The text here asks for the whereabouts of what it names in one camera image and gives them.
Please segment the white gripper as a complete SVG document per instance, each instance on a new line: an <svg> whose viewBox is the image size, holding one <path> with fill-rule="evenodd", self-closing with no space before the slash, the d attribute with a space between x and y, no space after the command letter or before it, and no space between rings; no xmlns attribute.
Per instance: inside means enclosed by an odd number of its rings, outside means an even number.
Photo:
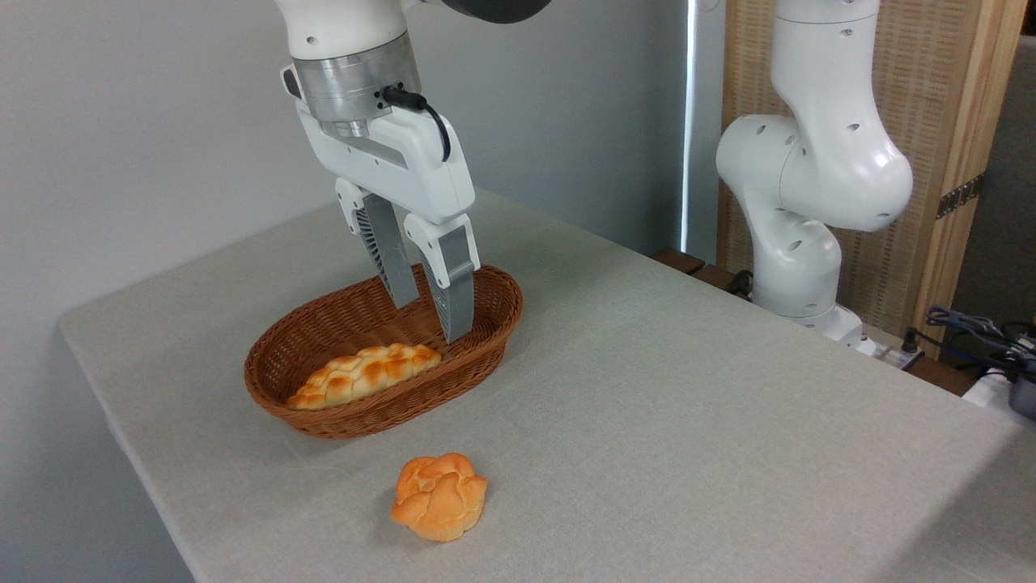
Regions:
<svg viewBox="0 0 1036 583"><path fill-rule="evenodd" d="M308 111L293 66L282 69L282 85L295 97L318 161L339 177L336 193L348 228L365 244L395 307L403 309L419 294L392 203L412 213L404 229L421 252L447 343L469 334L481 263L463 213L476 193L451 122L393 107L367 123L366 137L333 136Z"/></svg>

